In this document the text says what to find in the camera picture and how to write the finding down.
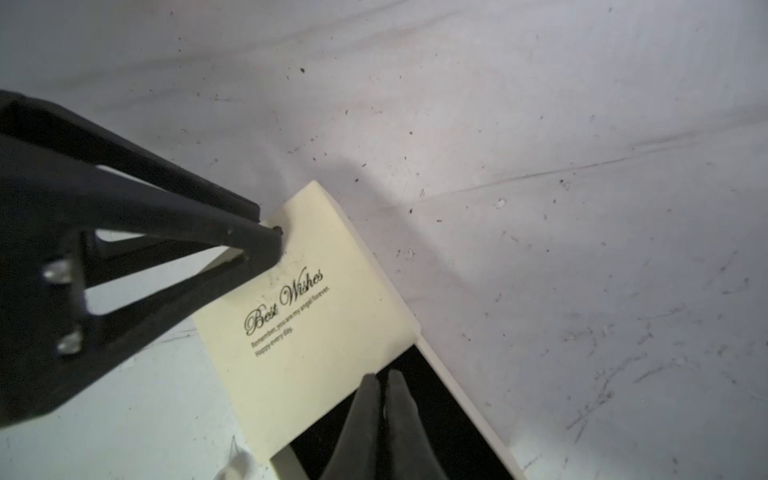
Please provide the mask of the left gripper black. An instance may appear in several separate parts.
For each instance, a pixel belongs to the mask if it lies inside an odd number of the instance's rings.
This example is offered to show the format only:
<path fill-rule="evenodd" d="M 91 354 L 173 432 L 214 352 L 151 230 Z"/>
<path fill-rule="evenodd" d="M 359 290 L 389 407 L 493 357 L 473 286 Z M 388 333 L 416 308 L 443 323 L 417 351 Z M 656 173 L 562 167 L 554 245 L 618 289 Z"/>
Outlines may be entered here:
<path fill-rule="evenodd" d="M 273 267 L 260 209 L 61 108 L 1 93 L 1 425 L 56 410 Z M 104 315 L 86 289 L 216 247 L 233 259 Z"/>

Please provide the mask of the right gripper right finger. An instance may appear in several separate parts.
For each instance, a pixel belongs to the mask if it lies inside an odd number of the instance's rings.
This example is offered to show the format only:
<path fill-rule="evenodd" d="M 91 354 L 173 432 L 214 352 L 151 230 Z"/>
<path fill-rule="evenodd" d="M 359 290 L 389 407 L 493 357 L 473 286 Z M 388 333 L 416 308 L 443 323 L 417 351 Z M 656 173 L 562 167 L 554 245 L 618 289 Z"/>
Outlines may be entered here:
<path fill-rule="evenodd" d="M 388 372 L 384 415 L 390 478 L 446 480 L 447 475 L 431 447 L 416 402 L 399 370 Z"/>

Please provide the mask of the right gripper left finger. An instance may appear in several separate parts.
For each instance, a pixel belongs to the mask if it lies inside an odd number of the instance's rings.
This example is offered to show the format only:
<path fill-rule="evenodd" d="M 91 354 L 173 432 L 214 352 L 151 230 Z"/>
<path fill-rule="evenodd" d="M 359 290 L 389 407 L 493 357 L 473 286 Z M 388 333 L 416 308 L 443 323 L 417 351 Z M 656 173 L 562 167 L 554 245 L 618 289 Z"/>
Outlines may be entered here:
<path fill-rule="evenodd" d="M 374 479 L 377 470 L 381 385 L 374 374 L 363 376 L 355 393 L 323 480 Z"/>

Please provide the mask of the small earring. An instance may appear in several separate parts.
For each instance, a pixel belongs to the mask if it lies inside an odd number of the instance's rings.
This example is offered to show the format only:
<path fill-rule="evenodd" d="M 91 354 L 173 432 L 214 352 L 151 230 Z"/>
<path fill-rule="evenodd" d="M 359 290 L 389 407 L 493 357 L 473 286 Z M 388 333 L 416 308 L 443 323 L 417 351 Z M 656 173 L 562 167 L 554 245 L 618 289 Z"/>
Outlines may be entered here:
<path fill-rule="evenodd" d="M 254 461 L 246 448 L 241 447 L 235 436 L 230 442 L 226 464 L 216 473 L 214 480 L 247 480 L 252 477 Z"/>

